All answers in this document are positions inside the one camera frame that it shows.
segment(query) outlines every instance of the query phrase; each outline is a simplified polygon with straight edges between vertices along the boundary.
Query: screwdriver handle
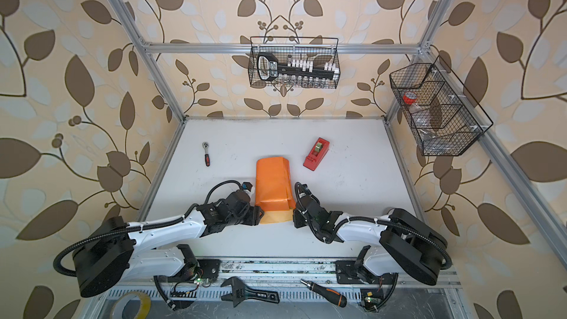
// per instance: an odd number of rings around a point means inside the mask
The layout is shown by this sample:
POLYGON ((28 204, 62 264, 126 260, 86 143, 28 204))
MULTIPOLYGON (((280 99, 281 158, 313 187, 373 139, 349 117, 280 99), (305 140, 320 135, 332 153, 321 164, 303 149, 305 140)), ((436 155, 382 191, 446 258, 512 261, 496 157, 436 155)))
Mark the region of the screwdriver handle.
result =
POLYGON ((324 299, 328 300, 332 304, 335 304, 341 308, 346 307, 346 297, 338 293, 334 289, 322 287, 315 282, 311 282, 311 284, 309 284, 309 289, 317 294, 321 294, 324 299))

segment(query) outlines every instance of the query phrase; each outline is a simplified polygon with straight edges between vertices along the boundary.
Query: wire basket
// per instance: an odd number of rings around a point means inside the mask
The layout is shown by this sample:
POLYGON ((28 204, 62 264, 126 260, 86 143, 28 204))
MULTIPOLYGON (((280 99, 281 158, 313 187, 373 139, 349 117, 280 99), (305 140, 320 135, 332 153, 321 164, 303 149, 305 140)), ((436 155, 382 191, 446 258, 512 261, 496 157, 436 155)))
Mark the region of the wire basket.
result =
POLYGON ((250 38, 248 76, 252 88, 272 85, 336 89, 341 76, 338 38, 328 37, 250 38))
POLYGON ((446 68, 437 58, 433 64, 415 63, 390 74, 393 94, 424 156, 459 156, 493 125, 458 77, 465 93, 450 86, 442 73, 446 68), (489 122, 479 121, 465 101, 489 122))

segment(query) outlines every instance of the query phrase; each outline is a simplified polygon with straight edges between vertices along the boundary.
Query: tape roll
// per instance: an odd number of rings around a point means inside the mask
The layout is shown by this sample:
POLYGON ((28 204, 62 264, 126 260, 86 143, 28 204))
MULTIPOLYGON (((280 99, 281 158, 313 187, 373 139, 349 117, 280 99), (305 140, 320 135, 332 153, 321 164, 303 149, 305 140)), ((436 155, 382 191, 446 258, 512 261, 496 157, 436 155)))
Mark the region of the tape roll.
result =
POLYGON ((138 309, 138 313, 134 316, 134 319, 145 319, 147 314, 150 312, 151 299, 150 296, 139 291, 128 292, 118 298, 110 311, 110 319, 122 319, 122 312, 124 311, 126 304, 135 297, 140 299, 140 307, 138 309))

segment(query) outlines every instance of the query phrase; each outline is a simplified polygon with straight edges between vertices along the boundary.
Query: screwdriver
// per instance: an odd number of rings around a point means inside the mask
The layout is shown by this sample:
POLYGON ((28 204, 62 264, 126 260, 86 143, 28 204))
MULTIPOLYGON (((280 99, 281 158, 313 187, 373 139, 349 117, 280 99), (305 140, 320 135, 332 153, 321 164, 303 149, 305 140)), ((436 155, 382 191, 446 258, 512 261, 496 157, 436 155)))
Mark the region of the screwdriver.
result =
POLYGON ((332 304, 335 304, 341 308, 346 307, 346 297, 338 293, 337 291, 334 291, 330 288, 322 287, 316 284, 315 282, 311 282, 311 281, 301 280, 301 283, 309 287, 310 291, 313 291, 317 294, 321 294, 324 299, 328 300, 332 304))

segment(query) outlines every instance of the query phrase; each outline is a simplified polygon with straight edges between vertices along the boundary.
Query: white work surface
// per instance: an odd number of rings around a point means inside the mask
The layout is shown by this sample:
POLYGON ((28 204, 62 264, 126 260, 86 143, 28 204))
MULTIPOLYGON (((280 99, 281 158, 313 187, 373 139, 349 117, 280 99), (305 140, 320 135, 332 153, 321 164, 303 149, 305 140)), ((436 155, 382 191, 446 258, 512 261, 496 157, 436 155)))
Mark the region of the white work surface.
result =
MULTIPOLYGON (((272 156, 288 159, 292 186, 297 181, 308 184, 328 211, 380 216, 396 207, 415 215, 382 120, 208 119, 188 120, 147 220, 184 213, 225 180, 255 185, 256 161, 272 156), (330 148, 313 172, 303 162, 318 137, 328 140, 330 148), (209 143, 210 167, 205 166, 204 141, 209 143)), ((223 185, 209 202, 236 189, 223 185)), ((182 243, 198 257, 356 257, 367 245, 324 244, 308 227, 295 229, 293 222, 232 225, 182 243)))

